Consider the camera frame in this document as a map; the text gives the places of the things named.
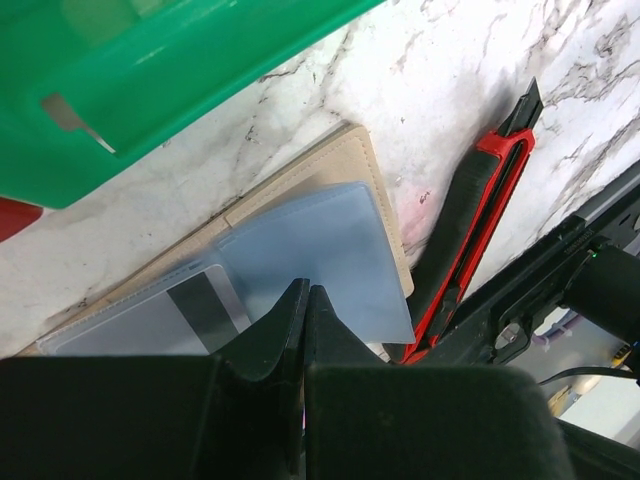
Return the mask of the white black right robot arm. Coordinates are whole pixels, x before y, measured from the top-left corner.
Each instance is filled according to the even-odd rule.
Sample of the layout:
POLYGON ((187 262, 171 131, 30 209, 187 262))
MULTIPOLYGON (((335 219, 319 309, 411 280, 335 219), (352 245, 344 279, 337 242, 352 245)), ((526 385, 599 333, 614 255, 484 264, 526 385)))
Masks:
POLYGON ((639 347, 639 166, 633 164, 464 300, 424 358, 504 364, 557 307, 639 347))

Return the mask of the green plastic bin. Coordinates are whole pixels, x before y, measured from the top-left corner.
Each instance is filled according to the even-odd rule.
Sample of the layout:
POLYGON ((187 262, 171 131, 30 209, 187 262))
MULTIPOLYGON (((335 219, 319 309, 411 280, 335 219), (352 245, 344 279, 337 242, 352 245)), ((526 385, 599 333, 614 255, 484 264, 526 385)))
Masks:
POLYGON ((369 1, 5 1, 1 194, 76 202, 369 1))

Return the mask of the red black utility knife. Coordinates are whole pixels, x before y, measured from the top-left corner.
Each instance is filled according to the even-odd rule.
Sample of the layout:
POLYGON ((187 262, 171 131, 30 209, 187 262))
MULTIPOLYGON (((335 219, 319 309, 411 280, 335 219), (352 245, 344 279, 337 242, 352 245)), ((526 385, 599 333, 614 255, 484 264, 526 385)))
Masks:
POLYGON ((544 104, 536 79, 508 117, 486 133, 456 168, 439 216, 412 271, 407 299, 415 340, 384 345, 395 364, 433 349, 462 302, 535 146, 544 104))

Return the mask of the silver card with magstripe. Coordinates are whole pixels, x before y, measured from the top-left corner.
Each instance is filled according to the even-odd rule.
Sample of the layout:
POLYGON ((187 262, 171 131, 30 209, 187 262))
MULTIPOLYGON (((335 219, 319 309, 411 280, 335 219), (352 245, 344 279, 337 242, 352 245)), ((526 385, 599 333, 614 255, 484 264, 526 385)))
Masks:
POLYGON ((47 337, 52 356, 207 355, 251 326, 223 267, 189 266, 47 337))

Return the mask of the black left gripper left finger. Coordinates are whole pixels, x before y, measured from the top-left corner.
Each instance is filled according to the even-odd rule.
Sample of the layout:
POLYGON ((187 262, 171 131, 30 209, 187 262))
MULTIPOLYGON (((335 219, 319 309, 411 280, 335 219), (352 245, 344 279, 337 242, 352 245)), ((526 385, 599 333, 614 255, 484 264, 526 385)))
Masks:
POLYGON ((288 479, 302 443, 310 283, 207 356, 1 363, 5 479, 288 479))

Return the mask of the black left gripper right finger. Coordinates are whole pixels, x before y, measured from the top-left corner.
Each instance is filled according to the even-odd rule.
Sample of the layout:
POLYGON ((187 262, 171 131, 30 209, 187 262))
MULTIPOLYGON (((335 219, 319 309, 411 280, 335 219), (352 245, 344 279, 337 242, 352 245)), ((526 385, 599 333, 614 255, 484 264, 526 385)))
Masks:
POLYGON ((535 381, 491 366, 392 366, 311 289, 305 339, 310 479, 571 479, 535 381))

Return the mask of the red plastic bin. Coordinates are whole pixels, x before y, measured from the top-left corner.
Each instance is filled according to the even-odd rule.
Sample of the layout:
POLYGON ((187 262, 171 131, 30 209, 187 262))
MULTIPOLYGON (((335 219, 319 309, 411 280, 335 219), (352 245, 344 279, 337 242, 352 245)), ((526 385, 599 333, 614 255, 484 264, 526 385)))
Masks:
POLYGON ((1 198, 0 199, 0 241, 3 242, 21 232, 43 214, 39 206, 1 198))

